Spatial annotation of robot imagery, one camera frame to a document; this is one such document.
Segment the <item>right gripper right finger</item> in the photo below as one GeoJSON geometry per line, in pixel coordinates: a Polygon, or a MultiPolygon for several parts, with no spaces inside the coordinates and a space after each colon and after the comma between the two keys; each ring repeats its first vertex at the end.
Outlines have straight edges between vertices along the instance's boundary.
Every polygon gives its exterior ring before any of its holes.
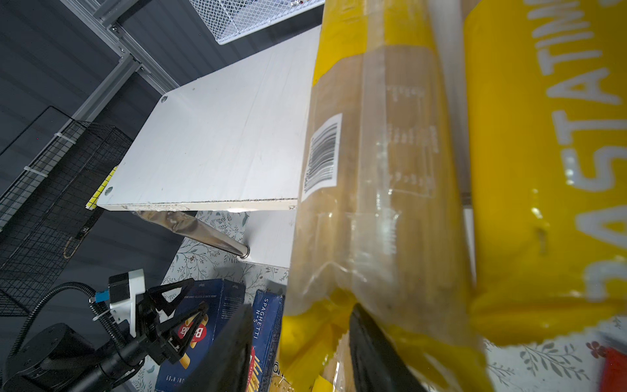
{"type": "Polygon", "coordinates": [[[349,350],[357,392],[426,392],[360,304],[349,319],[349,350]]]}

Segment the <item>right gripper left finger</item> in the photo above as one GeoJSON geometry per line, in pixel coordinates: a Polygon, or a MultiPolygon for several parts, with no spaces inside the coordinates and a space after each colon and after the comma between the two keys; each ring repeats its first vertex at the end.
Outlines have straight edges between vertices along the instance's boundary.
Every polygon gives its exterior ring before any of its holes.
{"type": "Polygon", "coordinates": [[[245,391],[251,359],[253,312],[241,305],[213,342],[195,371],[179,392],[245,391]]]}

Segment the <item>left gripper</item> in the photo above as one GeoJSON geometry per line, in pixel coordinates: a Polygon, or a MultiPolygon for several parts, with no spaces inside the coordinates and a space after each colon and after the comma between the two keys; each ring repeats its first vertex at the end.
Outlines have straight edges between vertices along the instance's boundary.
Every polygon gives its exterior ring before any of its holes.
{"type": "Polygon", "coordinates": [[[147,357],[160,365],[198,365],[207,351],[208,304],[181,304],[194,279],[149,288],[145,314],[138,317],[136,336],[114,323],[112,361],[140,365],[147,357]]]}

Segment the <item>yellow barcode spaghetti bag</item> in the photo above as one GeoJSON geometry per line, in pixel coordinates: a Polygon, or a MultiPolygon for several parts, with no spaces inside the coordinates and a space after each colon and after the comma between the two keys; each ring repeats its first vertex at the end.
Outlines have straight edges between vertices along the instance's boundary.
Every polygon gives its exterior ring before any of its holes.
{"type": "Polygon", "coordinates": [[[309,391],[361,305],[420,385],[490,391],[425,1],[328,1],[279,362],[309,391]]]}

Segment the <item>yellow Pastatime spaghetti bag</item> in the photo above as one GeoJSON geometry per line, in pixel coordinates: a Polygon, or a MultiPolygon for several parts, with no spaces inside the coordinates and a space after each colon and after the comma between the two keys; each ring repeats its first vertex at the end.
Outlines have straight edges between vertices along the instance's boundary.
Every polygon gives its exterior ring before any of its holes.
{"type": "Polygon", "coordinates": [[[474,326],[513,346],[625,313],[625,2],[462,9],[474,326]]]}

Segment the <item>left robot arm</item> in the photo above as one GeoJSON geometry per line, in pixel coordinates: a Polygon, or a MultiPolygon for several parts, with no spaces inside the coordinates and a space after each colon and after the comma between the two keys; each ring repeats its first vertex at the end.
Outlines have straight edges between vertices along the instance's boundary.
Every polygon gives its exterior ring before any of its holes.
{"type": "Polygon", "coordinates": [[[34,307],[21,328],[5,362],[4,391],[111,391],[122,385],[145,364],[175,363],[187,351],[196,329],[207,313],[203,302],[182,315],[161,321],[159,314],[171,315],[194,286],[193,279],[153,287],[136,306],[137,334],[123,333],[105,305],[96,300],[96,290],[78,282],[50,290],[34,307]],[[43,307],[63,291],[76,290],[88,297],[89,307],[110,340],[101,348],[93,345],[65,323],[26,338],[43,307]]]}

